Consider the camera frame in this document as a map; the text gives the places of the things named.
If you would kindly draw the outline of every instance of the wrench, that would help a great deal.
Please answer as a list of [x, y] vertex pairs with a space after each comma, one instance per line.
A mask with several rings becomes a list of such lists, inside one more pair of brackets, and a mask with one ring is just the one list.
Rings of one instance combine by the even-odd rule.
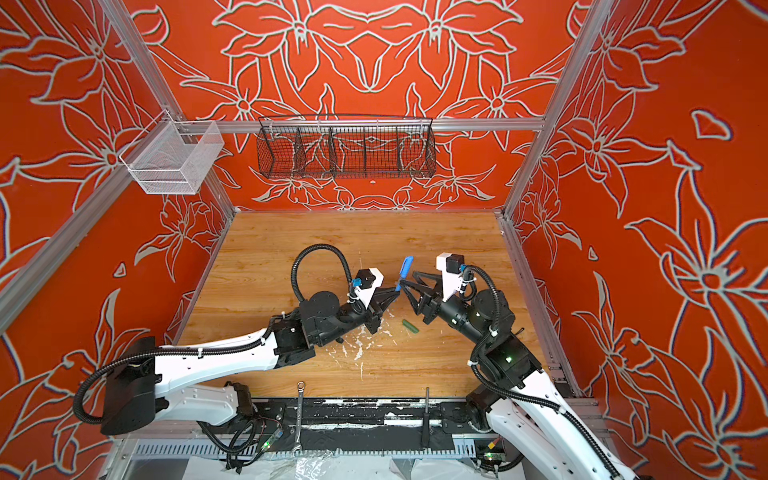
[[297, 402], [298, 407], [296, 408], [296, 436], [293, 440], [293, 449], [291, 452], [293, 452], [293, 456], [297, 457], [301, 453], [301, 407], [304, 403], [304, 382], [299, 382], [297, 385], [299, 388], [299, 400]]

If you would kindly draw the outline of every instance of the blue handle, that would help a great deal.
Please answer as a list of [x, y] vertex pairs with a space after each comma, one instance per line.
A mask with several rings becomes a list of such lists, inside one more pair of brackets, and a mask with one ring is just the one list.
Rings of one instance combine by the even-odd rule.
[[[400, 280], [404, 280], [408, 277], [408, 272], [411, 271], [411, 265], [413, 264], [413, 257], [406, 257], [405, 260], [402, 262], [402, 266], [400, 267]], [[395, 291], [400, 291], [400, 282], [397, 283], [397, 286], [395, 287]]]

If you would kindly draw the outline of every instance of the wooden table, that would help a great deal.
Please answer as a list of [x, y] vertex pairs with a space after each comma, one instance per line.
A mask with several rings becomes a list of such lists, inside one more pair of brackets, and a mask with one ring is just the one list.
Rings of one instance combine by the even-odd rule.
[[[394, 285], [408, 255], [414, 256], [412, 271], [429, 273], [437, 273], [435, 257], [440, 253], [465, 255], [467, 263], [487, 271], [504, 291], [517, 317], [513, 329], [525, 328], [520, 339], [545, 365], [493, 213], [237, 214], [180, 344], [250, 333], [265, 327], [270, 316], [297, 307], [290, 267], [313, 243], [341, 249], [353, 276], [359, 268], [380, 269], [384, 286]], [[340, 299], [346, 295], [341, 264], [328, 251], [307, 256], [298, 280], [306, 298], [320, 290]], [[420, 332], [409, 332], [404, 319]], [[294, 396], [300, 380], [306, 383], [306, 395], [315, 397], [423, 396], [427, 386], [433, 397], [465, 396], [478, 385], [467, 367], [473, 347], [469, 340], [439, 318], [425, 325], [405, 296], [387, 310], [376, 335], [361, 326], [344, 340], [316, 348], [315, 358], [297, 366], [245, 372], [209, 384], [245, 383], [255, 397]]]

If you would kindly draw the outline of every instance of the black wire basket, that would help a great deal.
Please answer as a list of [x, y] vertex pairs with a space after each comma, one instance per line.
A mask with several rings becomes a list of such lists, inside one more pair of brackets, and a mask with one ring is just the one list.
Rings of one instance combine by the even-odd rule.
[[371, 115], [262, 117], [259, 173], [266, 178], [429, 178], [431, 118]]

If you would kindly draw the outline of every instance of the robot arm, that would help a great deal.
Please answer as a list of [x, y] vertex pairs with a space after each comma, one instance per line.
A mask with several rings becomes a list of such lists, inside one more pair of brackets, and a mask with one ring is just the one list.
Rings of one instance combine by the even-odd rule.
[[[331, 250], [344, 266], [349, 284], [347, 301], [323, 291], [304, 299], [296, 283], [300, 261], [314, 250]], [[270, 318], [266, 329], [188, 346], [155, 346], [154, 337], [135, 341], [117, 361], [94, 372], [80, 386], [73, 411], [83, 422], [101, 424], [104, 435], [139, 429], [154, 420], [197, 420], [222, 425], [238, 418], [252, 418], [253, 405], [246, 386], [214, 388], [199, 382], [239, 372], [279, 369], [315, 356], [315, 346], [337, 341], [361, 325], [371, 334], [381, 326], [382, 315], [398, 297], [395, 288], [381, 288], [384, 276], [376, 268], [351, 277], [344, 256], [335, 247], [312, 245], [296, 258], [291, 270], [299, 306]], [[104, 413], [96, 417], [83, 410], [86, 392], [106, 376]]]
[[[439, 316], [473, 343], [480, 343], [476, 363], [468, 362], [475, 365], [482, 383], [467, 397], [473, 423], [487, 425], [506, 438], [550, 480], [635, 478], [631, 468], [579, 419], [540, 362], [511, 333], [515, 315], [504, 293], [492, 281], [478, 293], [473, 275], [466, 270], [480, 269], [468, 268], [461, 255], [443, 253], [437, 257], [437, 268], [440, 275], [413, 272], [415, 282], [400, 280], [400, 285], [424, 323]], [[496, 300], [501, 307], [498, 313]], [[494, 319], [496, 330], [492, 329]]]

